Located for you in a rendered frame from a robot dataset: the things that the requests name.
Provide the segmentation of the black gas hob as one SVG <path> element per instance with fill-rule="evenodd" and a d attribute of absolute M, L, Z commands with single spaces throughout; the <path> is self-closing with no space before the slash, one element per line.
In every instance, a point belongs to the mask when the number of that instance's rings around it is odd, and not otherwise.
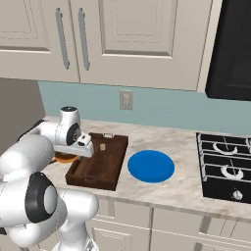
<path fill-rule="evenodd" d="M 203 196 L 251 204 L 251 137 L 197 132 L 196 141 Z"/>

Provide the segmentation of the blue round plate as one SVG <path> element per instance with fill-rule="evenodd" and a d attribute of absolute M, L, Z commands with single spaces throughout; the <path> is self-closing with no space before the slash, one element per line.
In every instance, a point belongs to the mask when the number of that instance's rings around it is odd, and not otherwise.
<path fill-rule="evenodd" d="M 127 169 L 136 179 L 157 183 L 169 179 L 175 172 L 173 160 L 165 153 L 156 150 L 142 150 L 133 154 Z"/>

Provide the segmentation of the black microwave oven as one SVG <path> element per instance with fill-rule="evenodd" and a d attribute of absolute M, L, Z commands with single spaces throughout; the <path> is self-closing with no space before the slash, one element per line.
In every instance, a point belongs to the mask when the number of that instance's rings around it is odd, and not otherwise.
<path fill-rule="evenodd" d="M 251 101 L 251 0 L 223 0 L 205 92 Z"/>

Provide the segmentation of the beige wall socket plate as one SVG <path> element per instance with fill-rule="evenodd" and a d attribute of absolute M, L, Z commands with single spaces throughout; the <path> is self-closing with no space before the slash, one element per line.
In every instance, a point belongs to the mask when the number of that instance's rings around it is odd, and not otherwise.
<path fill-rule="evenodd" d="M 132 109 L 133 94 L 131 90 L 120 90 L 120 109 Z"/>

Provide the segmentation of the beige wall cupboard door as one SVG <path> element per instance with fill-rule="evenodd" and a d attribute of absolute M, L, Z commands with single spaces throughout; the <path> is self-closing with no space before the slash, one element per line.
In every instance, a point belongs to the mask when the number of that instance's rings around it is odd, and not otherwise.
<path fill-rule="evenodd" d="M 213 0 L 70 0 L 80 81 L 195 90 Z M 85 14 L 89 70 L 78 9 Z"/>
<path fill-rule="evenodd" d="M 63 14 L 69 69 L 55 11 Z M 70 0 L 0 0 L 0 77 L 79 81 Z"/>

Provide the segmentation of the dark brown wooden tray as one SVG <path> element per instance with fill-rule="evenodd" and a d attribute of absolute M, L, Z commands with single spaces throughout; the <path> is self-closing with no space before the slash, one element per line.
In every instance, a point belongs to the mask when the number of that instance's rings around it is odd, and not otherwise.
<path fill-rule="evenodd" d="M 68 185 L 115 191 L 128 146 L 125 135 L 91 132 L 94 154 L 75 160 L 65 175 Z M 100 151 L 100 144 L 106 151 Z"/>

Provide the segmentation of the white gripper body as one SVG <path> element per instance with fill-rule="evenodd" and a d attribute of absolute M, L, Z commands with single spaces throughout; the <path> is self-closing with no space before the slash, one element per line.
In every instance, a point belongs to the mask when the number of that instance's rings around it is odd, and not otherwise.
<path fill-rule="evenodd" d="M 87 158 L 90 158 L 94 154 L 94 147 L 91 142 L 89 142 L 86 146 L 79 146 L 77 143 L 71 146 L 54 145 L 54 150 L 56 152 L 62 152 Z"/>

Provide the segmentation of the grey tall appliance side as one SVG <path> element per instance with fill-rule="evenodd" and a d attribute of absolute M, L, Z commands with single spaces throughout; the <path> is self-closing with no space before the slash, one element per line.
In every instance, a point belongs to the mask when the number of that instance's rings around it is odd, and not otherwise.
<path fill-rule="evenodd" d="M 0 77 L 0 155 L 44 117 L 36 80 Z"/>

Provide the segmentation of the orange round plate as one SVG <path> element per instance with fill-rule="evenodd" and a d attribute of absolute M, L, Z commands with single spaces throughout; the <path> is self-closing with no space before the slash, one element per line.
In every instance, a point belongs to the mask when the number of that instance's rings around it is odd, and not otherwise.
<path fill-rule="evenodd" d="M 77 159 L 77 155 L 68 154 L 68 153 L 62 153 L 62 152 L 56 152 L 54 160 L 58 163 L 72 163 Z"/>

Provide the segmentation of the beige drawer front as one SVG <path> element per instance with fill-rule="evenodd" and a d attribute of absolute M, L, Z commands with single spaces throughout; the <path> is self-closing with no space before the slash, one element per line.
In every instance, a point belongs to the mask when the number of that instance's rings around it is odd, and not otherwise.
<path fill-rule="evenodd" d="M 150 208 L 146 206 L 100 198 L 96 219 L 127 226 L 149 228 L 151 212 Z"/>
<path fill-rule="evenodd" d="M 251 223 L 229 220 L 227 217 L 213 216 L 209 213 L 195 214 L 156 208 L 153 214 L 153 228 L 188 236 L 206 234 L 251 244 Z"/>

